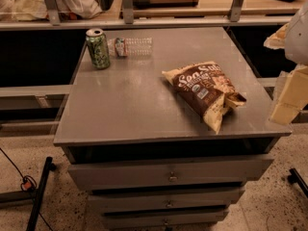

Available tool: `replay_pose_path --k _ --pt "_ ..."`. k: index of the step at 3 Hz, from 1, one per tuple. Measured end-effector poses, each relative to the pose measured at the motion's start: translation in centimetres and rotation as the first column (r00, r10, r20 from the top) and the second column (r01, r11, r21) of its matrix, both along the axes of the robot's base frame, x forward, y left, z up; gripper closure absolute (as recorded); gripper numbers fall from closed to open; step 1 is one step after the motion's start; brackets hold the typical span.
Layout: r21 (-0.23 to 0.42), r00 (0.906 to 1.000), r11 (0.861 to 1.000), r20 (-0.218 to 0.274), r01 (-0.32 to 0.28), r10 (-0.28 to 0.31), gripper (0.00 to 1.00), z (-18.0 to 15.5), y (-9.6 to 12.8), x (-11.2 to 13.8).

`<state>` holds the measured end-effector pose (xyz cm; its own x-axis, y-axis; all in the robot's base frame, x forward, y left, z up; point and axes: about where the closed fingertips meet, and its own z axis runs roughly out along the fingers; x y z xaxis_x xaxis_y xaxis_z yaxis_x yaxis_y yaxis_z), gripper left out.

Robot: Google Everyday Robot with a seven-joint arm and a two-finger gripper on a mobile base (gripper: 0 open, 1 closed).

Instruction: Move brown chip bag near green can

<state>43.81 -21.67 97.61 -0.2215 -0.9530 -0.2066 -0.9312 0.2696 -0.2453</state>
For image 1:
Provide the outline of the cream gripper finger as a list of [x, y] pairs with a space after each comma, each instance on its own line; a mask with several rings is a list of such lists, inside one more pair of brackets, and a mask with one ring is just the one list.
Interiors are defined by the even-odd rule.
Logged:
[[273, 33], [271, 36], [266, 38], [264, 41], [264, 46], [269, 49], [284, 49], [285, 48], [285, 37], [286, 37], [286, 31], [289, 24], [286, 23], [282, 27], [280, 27], [275, 33]]
[[282, 71], [276, 80], [270, 120], [290, 124], [308, 104], [308, 66], [297, 65], [290, 73]]

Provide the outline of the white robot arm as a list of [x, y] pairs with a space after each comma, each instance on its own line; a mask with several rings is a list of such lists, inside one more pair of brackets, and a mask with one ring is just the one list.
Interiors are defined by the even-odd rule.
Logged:
[[308, 2], [287, 24], [268, 37], [264, 46], [283, 49], [285, 57], [296, 63], [289, 74], [280, 74], [270, 115], [270, 120], [275, 123], [289, 124], [308, 104]]

